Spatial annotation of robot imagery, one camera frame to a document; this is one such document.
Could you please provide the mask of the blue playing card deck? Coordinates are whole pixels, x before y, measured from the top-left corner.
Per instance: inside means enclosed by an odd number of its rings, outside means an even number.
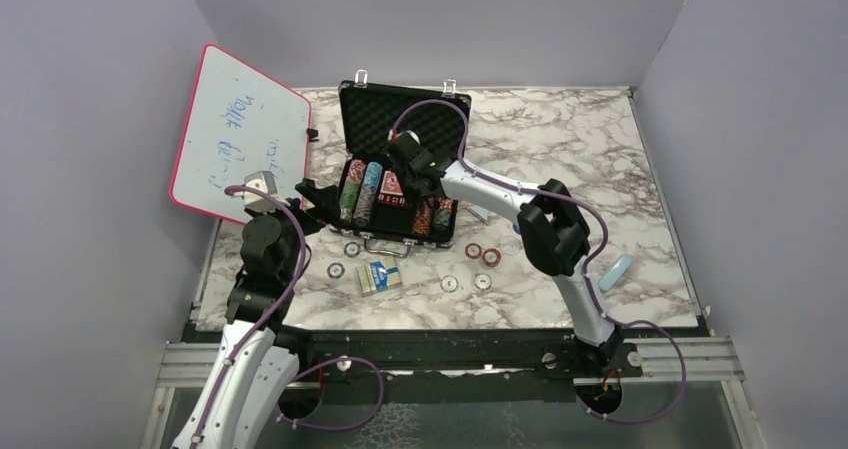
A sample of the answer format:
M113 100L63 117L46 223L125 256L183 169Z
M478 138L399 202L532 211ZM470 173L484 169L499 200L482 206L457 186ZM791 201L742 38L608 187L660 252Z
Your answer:
M362 296L371 296L403 285L395 257L388 257L359 266L355 271Z

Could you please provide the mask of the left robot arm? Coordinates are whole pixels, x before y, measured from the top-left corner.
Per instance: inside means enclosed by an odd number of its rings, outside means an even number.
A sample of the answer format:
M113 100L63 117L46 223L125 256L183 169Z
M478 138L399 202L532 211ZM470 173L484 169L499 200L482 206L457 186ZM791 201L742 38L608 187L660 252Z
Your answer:
M241 200L242 265L230 292L216 358L174 448L252 448L285 387L313 370L306 331L284 323L311 254L307 236L339 220L337 186L311 179L296 198L277 193L268 172L224 192Z

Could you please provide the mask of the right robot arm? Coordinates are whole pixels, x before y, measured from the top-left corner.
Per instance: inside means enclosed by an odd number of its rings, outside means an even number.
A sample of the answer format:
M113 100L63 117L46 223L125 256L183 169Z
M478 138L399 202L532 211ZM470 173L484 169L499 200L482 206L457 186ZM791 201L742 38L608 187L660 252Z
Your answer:
M409 199L468 202L516 224L526 258L552 278L571 315L579 367L600 376L616 364L623 336L588 275L590 228L563 183L507 180L463 158L436 156L410 131L393 131L384 155Z

